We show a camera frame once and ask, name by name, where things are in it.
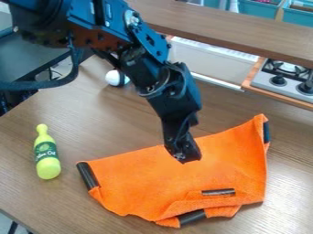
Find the burner knob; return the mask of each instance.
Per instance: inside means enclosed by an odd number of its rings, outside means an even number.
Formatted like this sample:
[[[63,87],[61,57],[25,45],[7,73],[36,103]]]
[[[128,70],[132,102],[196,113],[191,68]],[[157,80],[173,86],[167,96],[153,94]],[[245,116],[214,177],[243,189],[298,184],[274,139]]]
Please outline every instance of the burner knob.
[[[306,82],[299,84],[298,89],[306,94],[313,94],[313,80],[307,80]]]
[[[279,75],[271,78],[271,82],[275,85],[278,85],[278,86],[286,85],[286,79],[284,78],[283,74],[279,74]]]

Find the white ball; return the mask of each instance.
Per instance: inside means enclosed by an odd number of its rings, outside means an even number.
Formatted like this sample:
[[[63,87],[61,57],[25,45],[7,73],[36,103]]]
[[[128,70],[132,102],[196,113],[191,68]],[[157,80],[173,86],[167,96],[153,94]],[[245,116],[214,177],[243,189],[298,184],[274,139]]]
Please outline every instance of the white ball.
[[[112,86],[121,87],[130,81],[128,77],[123,75],[123,73],[121,71],[118,71],[117,69],[110,70],[108,73],[106,73],[105,80]]]

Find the yellow bottle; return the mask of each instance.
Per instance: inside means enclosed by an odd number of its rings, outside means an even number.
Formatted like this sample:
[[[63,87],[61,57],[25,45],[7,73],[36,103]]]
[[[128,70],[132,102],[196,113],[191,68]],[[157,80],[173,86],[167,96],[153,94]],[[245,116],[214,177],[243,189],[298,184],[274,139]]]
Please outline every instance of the yellow bottle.
[[[37,174],[42,179],[52,179],[61,171],[56,142],[48,135],[48,126],[37,126],[38,137],[34,144]]]

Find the floor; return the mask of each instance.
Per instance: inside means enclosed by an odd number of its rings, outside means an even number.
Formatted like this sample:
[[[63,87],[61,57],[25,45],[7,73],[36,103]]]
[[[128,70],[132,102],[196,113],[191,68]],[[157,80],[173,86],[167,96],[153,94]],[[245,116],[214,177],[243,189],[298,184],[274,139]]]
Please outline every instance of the floor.
[[[0,213],[0,234],[7,234],[12,224],[12,220]],[[18,226],[15,234],[27,234],[27,230]]]

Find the bottle label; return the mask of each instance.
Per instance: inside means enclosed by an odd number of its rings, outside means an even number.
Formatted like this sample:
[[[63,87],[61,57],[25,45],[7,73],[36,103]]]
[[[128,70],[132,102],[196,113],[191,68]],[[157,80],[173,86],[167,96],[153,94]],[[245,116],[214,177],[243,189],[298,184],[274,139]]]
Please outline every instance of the bottle label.
[[[40,160],[54,157],[59,159],[57,153],[57,146],[52,142],[44,142],[40,143],[35,147],[35,162],[39,162]]]

